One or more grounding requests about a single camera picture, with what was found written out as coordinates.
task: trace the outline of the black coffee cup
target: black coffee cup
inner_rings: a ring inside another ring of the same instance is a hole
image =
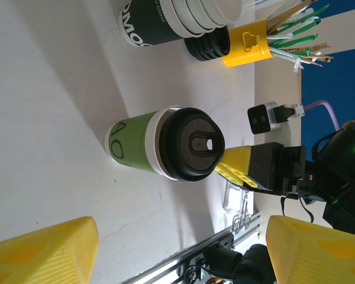
[[[131,0],[121,10],[118,26],[124,38],[136,47],[196,36],[180,22],[172,0]]]

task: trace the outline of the black cable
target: black cable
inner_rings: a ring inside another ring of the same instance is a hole
[[[281,204],[281,206],[282,206],[282,212],[283,212],[283,215],[284,215],[284,216],[285,216],[285,213],[284,213],[285,199],[286,199],[286,197],[284,197],[284,196],[282,196],[282,197],[280,198],[280,204]],[[301,198],[301,197],[299,197],[299,200],[300,200],[300,203],[301,203],[301,206],[303,207],[303,209],[304,209],[304,210],[306,211],[306,213],[308,213],[309,216],[310,216],[310,223],[313,223],[313,222],[314,222],[314,215],[313,215],[313,213],[310,212],[309,210],[307,210],[307,209],[305,208],[304,204],[302,203],[302,198]]]
[[[281,206],[282,206],[282,212],[283,212],[283,216],[285,216],[285,214],[284,214],[284,203],[285,203],[285,196],[282,196],[281,198],[280,198],[280,204],[281,204]]]
[[[303,209],[304,209],[304,210],[306,211],[306,213],[308,213],[309,216],[310,216],[310,223],[313,223],[313,221],[314,221],[313,213],[310,212],[309,210],[307,210],[307,209],[305,208],[304,204],[302,203],[302,198],[301,198],[301,197],[299,197],[299,200],[300,200],[300,203],[301,203],[301,206],[303,207]]]

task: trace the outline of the bolt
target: bolt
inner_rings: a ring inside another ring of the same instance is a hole
[[[192,273],[189,275],[189,278],[192,279],[192,280],[196,280],[196,278],[197,278],[196,273],[195,273],[195,272],[192,272]]]

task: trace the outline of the white table surface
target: white table surface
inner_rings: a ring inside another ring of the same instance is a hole
[[[113,13],[125,3],[0,0],[0,241],[93,216],[91,283],[126,280],[232,218],[216,174],[172,182],[110,160],[111,124],[178,104],[208,113],[227,147],[254,141],[254,64],[198,62],[183,41],[133,48]]]

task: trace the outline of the green straw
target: green straw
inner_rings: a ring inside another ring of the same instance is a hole
[[[294,54],[294,55],[297,55],[297,56],[308,56],[310,53],[307,53],[307,52],[295,52],[295,51],[293,51],[293,52],[291,52],[292,54]]]
[[[301,49],[305,49],[305,52],[303,53],[306,53],[306,54],[311,54],[312,53],[312,50],[310,47],[301,47]],[[290,53],[293,53],[293,52],[300,52],[300,51],[294,51],[294,49],[282,49],[283,51],[285,52],[290,52]]]
[[[294,27],[295,25],[297,24],[300,24],[301,22],[305,22],[307,19],[311,18],[311,17],[314,17],[314,16],[317,16],[318,14],[322,13],[323,11],[325,11],[328,7],[330,6],[330,4],[326,4],[325,6],[323,6],[321,9],[317,10],[317,11],[314,11],[313,13],[305,16],[305,17],[302,17],[301,19],[295,21],[295,22],[292,22],[290,23],[289,25],[286,25],[285,28],[282,28],[281,30],[277,30],[275,31],[273,34],[280,34],[284,31],[286,31],[288,28],[292,28]]]
[[[289,46],[295,46],[297,44],[302,44],[302,43],[307,43],[309,41],[313,41],[318,37],[318,34],[313,34],[313,35],[308,35],[307,37],[302,37],[298,38],[296,40],[291,40],[291,41],[286,41],[285,43],[282,43],[278,46],[276,46],[276,49],[284,49]]]
[[[314,22],[311,22],[310,24],[305,25],[305,26],[303,26],[302,28],[299,28],[296,31],[293,31],[292,34],[293,34],[293,36],[297,36],[298,34],[303,33],[304,31],[307,31],[307,30],[311,29],[312,27],[315,27],[316,25],[321,23],[321,21],[322,21],[322,19],[318,18]],[[274,42],[270,43],[269,46],[276,47],[278,44],[280,44],[280,43],[282,43],[284,41],[286,41],[286,39],[275,40]]]

